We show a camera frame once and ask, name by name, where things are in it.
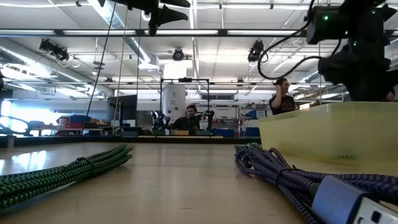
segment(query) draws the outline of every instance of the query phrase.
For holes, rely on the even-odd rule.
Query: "table surface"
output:
[[[0,174],[68,164],[119,143],[0,149]],[[2,224],[31,223],[305,223],[274,186],[241,173],[233,145],[128,144],[133,158],[99,177],[0,212]],[[286,156],[299,169],[396,174]]]

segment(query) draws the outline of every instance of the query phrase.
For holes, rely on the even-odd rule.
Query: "person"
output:
[[[294,99],[286,96],[289,92],[289,82],[286,78],[280,78],[276,81],[276,95],[269,100],[269,105],[273,115],[290,112],[296,109]]]
[[[197,107],[195,105],[189,105],[189,106],[187,106],[186,112],[187,112],[187,116],[176,119],[174,121],[174,124],[172,125],[172,129],[181,130],[181,131],[188,131],[191,129],[190,128],[190,118],[198,112]],[[193,129],[199,130],[199,128],[200,128],[200,125],[199,125],[199,122],[197,122]]]
[[[396,91],[395,89],[391,89],[391,91],[386,96],[386,102],[395,102],[396,101]]]

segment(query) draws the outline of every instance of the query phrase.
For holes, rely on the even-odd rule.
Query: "translucent yellow bin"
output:
[[[259,120],[264,149],[358,165],[396,165],[398,103],[346,102]]]

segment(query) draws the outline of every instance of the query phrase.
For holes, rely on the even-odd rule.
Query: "green braided cable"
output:
[[[132,148],[121,145],[67,166],[54,167],[41,172],[27,172],[0,177],[0,210],[44,194],[78,180],[102,174],[127,162]]]
[[[132,150],[131,148],[125,148],[115,156],[105,161],[94,162],[95,159],[93,159],[95,167],[93,167],[89,162],[81,161],[79,164],[75,165],[74,167],[65,168],[61,172],[59,171],[50,172],[51,174],[45,177],[42,175],[34,175],[36,178],[31,178],[29,176],[14,178],[12,182],[16,184],[5,184],[5,185],[3,184],[3,186],[0,187],[0,199],[8,197],[9,195],[14,195],[27,190],[39,188],[44,185],[60,182],[65,179],[72,178],[73,176],[79,175],[82,172],[90,171],[93,174],[95,174],[97,167],[105,166],[106,164],[117,161],[126,156],[127,153],[130,152],[131,150]]]
[[[120,150],[123,150],[124,148],[126,148],[126,145],[121,145],[119,147],[115,147],[114,149],[111,149],[109,151],[106,152],[101,152],[92,156],[87,157],[87,159],[104,159],[107,158],[109,156],[113,156],[115,153],[118,153]],[[32,177],[36,177],[34,175],[48,175],[48,174],[52,174],[51,172],[55,172],[55,171],[63,171],[64,166],[59,166],[59,167],[53,167],[50,169],[45,169],[45,170],[37,170],[37,171],[32,171],[32,172],[25,172],[25,173],[21,173],[21,174],[9,174],[9,175],[3,175],[0,176],[0,186],[3,183],[3,181],[5,181],[5,179],[13,179],[13,178],[18,178],[18,177],[23,177],[23,176],[28,176],[30,178]]]

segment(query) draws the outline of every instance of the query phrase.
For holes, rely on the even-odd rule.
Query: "cable bundle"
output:
[[[132,155],[125,144],[106,152],[81,157],[65,166],[0,176],[0,210],[63,185],[97,176],[127,162]]]
[[[289,166],[277,149],[262,150],[256,143],[235,146],[235,163],[246,174],[258,175],[277,186],[308,223],[322,223],[311,206],[320,182],[327,175],[371,194],[374,200],[398,205],[398,178],[377,174],[324,174]]]

